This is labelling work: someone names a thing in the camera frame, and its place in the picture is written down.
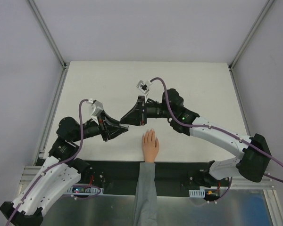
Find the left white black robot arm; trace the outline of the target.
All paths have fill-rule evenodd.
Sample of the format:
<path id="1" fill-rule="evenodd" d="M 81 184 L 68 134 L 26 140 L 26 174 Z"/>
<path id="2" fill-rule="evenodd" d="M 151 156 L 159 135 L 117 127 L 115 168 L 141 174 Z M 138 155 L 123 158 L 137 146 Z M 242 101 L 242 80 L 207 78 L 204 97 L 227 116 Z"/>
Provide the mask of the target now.
<path id="1" fill-rule="evenodd" d="M 104 170 L 91 166 L 77 157 L 86 138 L 101 136 L 107 142 L 128 131 L 128 126 L 112 119 L 104 111 L 97 120 L 77 122 L 63 118 L 58 126 L 57 139 L 38 173 L 21 194 L 11 202 L 4 202 L 0 211 L 7 224 L 39 226 L 54 203 L 77 183 L 98 196 L 107 187 Z"/>

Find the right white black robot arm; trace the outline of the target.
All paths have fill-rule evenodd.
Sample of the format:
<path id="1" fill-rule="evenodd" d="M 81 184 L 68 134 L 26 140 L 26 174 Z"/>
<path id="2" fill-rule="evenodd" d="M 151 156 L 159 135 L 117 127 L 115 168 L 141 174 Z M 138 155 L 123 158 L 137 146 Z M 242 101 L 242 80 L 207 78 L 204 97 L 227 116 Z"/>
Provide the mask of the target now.
<path id="1" fill-rule="evenodd" d="M 234 155 L 228 160 L 209 162 L 209 169 L 200 177 L 206 185 L 213 186 L 221 179 L 234 176 L 243 176 L 255 183 L 262 180 L 271 154 L 264 136 L 255 134 L 250 137 L 218 129 L 185 108 L 183 98 L 175 89 L 164 92 L 160 103 L 138 96 L 135 106 L 121 118 L 121 123 L 143 126 L 149 118 L 166 118 L 178 133 L 206 140 Z"/>

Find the grey sleeved forearm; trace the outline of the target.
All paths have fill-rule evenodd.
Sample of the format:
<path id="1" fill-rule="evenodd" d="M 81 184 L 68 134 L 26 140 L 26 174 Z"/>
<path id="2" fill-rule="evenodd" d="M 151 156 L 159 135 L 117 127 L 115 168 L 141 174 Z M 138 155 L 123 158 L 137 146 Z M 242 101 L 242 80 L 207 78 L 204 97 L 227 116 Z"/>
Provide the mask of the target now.
<path id="1" fill-rule="evenodd" d="M 140 163 L 133 205 L 134 226 L 156 226 L 158 199 L 155 186 L 155 164 Z"/>

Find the mannequin hand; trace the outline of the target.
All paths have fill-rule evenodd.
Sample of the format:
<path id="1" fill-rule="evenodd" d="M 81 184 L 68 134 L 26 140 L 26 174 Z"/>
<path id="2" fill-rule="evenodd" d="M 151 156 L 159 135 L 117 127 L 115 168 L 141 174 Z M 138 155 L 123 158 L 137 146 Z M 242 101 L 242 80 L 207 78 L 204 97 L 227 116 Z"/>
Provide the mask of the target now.
<path id="1" fill-rule="evenodd" d="M 156 137 L 155 130 L 147 130 L 142 136 L 142 152 L 144 161 L 154 163 L 159 152 L 159 141 Z"/>

